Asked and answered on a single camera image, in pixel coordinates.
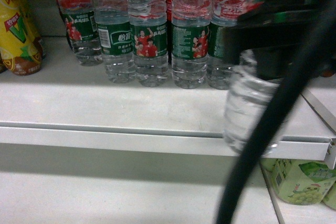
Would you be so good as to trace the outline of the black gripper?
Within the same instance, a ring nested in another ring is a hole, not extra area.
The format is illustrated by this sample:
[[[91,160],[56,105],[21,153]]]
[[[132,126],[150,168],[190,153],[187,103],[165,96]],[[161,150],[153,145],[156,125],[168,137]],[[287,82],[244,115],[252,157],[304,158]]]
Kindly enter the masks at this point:
[[[240,55],[249,50],[261,79],[282,78],[290,64],[297,72],[314,74],[335,54],[335,10],[254,10],[225,27],[220,38],[226,67],[238,65]]]

